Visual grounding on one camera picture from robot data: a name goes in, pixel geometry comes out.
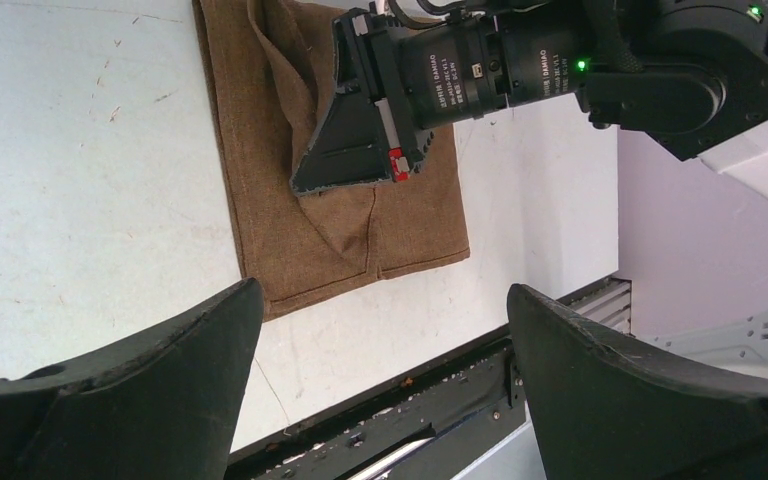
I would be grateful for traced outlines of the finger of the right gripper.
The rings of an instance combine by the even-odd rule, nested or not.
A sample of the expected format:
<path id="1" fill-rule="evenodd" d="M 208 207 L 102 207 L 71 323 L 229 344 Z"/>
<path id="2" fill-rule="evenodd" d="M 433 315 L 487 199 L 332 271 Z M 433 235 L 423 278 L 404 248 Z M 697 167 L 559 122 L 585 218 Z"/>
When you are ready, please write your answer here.
<path id="1" fill-rule="evenodd" d="M 298 196 L 335 188 L 393 183 L 390 144 L 375 102 L 378 87 L 336 91 L 319 120 L 290 185 Z"/>
<path id="2" fill-rule="evenodd" d="M 334 82 L 336 95 L 359 92 L 363 68 L 358 56 L 357 36 L 352 23 L 355 13 L 344 13 L 332 21 Z"/>

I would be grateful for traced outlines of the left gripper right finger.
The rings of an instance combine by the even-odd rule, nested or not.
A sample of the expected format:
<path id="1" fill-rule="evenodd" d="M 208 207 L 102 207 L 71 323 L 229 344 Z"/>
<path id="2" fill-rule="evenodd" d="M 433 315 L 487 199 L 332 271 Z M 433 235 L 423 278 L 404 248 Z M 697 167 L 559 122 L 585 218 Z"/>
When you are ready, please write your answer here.
<path id="1" fill-rule="evenodd" d="M 533 288 L 509 330 L 550 479 L 768 479 L 768 379 L 664 351 Z"/>

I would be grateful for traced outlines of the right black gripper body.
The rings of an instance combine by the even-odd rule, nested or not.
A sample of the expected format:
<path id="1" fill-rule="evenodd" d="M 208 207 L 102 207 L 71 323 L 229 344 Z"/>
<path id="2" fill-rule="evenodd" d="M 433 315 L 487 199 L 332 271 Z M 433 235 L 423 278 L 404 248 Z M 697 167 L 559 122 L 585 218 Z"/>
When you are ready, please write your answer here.
<path id="1" fill-rule="evenodd" d="M 387 173 L 422 168 L 433 129 L 579 89 L 590 27 L 564 6 L 451 6 L 438 22 L 350 13 L 350 58 L 377 121 Z"/>

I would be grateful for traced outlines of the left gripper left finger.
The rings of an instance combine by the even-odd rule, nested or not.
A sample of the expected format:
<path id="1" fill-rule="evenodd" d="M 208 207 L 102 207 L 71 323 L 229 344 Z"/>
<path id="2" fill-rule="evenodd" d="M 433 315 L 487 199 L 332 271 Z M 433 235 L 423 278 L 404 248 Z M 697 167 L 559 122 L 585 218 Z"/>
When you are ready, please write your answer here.
<path id="1" fill-rule="evenodd" d="M 246 279 L 95 351 L 0 379 L 0 479 L 220 479 L 264 315 Z"/>

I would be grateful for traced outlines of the brown cloth napkin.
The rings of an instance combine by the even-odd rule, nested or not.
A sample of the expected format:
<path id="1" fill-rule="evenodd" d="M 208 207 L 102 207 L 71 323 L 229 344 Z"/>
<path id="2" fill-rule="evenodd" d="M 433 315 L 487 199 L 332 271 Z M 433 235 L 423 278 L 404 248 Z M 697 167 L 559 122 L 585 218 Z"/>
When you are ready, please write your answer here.
<path id="1" fill-rule="evenodd" d="M 262 286 L 266 320 L 470 254 L 452 127 L 408 181 L 292 192 L 334 92 L 337 15 L 298 1 L 194 5 L 238 263 Z"/>

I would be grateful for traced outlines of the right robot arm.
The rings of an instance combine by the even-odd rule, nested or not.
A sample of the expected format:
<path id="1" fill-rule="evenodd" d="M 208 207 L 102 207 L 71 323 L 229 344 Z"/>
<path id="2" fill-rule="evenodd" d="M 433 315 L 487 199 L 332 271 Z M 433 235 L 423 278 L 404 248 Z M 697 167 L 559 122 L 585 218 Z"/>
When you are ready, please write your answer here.
<path id="1" fill-rule="evenodd" d="M 768 200 L 768 1 L 394 1 L 332 23 L 335 93 L 290 184 L 401 182 L 437 127 L 574 95 Z"/>

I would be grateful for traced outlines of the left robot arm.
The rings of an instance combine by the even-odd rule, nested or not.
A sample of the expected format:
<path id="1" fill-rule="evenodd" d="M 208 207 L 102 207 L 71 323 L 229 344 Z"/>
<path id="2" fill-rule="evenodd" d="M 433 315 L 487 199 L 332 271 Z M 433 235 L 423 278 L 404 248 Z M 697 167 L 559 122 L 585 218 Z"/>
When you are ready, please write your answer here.
<path id="1" fill-rule="evenodd" d="M 0 379 L 0 479 L 768 479 L 768 310 L 639 338 L 603 282 L 238 451 L 253 279 Z"/>

